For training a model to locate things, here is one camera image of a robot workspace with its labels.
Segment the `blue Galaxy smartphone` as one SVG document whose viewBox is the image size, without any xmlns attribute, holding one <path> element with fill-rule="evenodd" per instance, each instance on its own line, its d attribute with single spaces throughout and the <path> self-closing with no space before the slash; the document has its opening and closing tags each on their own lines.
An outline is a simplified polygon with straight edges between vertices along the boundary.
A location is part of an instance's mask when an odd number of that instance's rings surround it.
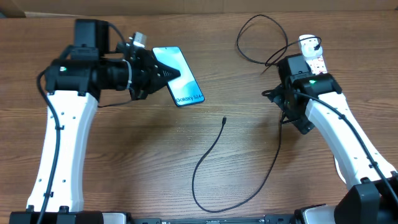
<svg viewBox="0 0 398 224">
<path fill-rule="evenodd" d="M 179 47 L 154 47 L 152 53 L 159 62 L 180 72 L 178 78 L 168 82 L 169 92 L 177 107 L 204 102 L 205 97 Z"/>
</svg>

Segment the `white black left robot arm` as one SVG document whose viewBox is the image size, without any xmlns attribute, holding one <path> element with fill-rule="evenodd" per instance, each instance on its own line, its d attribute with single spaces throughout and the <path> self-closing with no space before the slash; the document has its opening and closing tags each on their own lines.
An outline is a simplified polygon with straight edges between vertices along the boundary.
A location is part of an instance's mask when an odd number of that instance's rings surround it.
<svg viewBox="0 0 398 224">
<path fill-rule="evenodd" d="M 136 32 L 109 48 L 110 22 L 75 21 L 74 43 L 37 77 L 47 104 L 47 127 L 39 171 L 26 210 L 11 223 L 131 223 L 127 212 L 84 210 L 83 165 L 90 128 L 103 90 L 127 90 L 143 100 L 178 78 L 159 62 Z"/>
</svg>

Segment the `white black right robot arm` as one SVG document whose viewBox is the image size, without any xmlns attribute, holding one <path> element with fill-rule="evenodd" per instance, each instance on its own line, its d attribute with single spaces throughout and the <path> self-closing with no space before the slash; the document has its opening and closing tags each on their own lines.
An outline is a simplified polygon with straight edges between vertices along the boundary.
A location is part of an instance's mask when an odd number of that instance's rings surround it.
<svg viewBox="0 0 398 224">
<path fill-rule="evenodd" d="M 338 205 L 297 209 L 291 223 L 397 223 L 397 169 L 373 146 L 338 82 L 312 73 L 300 54 L 277 63 L 281 83 L 262 92 L 302 134 L 317 128 L 348 189 Z"/>
</svg>

